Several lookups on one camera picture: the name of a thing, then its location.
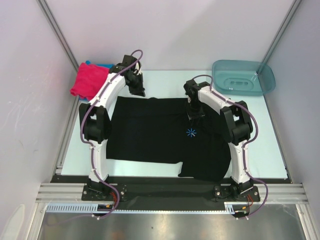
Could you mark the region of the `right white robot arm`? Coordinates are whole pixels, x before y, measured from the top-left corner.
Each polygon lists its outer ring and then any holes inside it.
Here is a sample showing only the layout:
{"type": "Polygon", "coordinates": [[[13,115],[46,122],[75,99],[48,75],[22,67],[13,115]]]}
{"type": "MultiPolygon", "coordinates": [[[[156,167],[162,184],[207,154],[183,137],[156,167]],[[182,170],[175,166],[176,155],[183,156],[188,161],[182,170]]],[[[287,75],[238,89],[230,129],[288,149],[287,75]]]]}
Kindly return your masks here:
{"type": "Polygon", "coordinates": [[[208,82],[196,83],[194,79],[183,85],[187,95],[186,112],[191,124],[205,117],[204,105],[218,113],[221,135],[228,143],[231,156],[231,196],[242,201],[253,188],[248,172],[248,142],[253,132],[251,116],[244,101],[234,102],[212,88],[208,82]]]}

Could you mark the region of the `black t shirt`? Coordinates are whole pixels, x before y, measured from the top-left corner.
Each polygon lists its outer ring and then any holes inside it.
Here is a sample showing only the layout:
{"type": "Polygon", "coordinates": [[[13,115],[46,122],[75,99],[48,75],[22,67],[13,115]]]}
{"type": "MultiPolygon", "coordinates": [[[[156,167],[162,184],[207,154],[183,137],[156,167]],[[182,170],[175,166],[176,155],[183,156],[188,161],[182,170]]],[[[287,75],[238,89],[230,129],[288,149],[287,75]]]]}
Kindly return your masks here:
{"type": "Polygon", "coordinates": [[[231,163],[220,115],[202,104],[204,117],[189,120],[185,98],[119,96],[111,117],[106,157],[161,164],[182,163],[179,177],[221,181],[231,163]]]}

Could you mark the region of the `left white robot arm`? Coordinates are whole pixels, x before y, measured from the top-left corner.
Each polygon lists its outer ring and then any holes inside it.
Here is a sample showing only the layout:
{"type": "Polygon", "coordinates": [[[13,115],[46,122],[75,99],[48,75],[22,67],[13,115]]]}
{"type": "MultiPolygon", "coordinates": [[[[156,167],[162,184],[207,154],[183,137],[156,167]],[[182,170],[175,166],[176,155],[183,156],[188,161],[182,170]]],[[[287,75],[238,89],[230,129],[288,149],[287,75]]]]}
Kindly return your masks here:
{"type": "Polygon", "coordinates": [[[91,172],[86,185],[100,200],[107,199],[111,193],[111,186],[106,182],[109,173],[103,164],[112,130],[109,110],[124,87],[128,87],[131,95],[146,96],[140,59],[125,55],[122,62],[111,67],[93,99],[79,106],[80,139],[90,150],[91,172]]]}

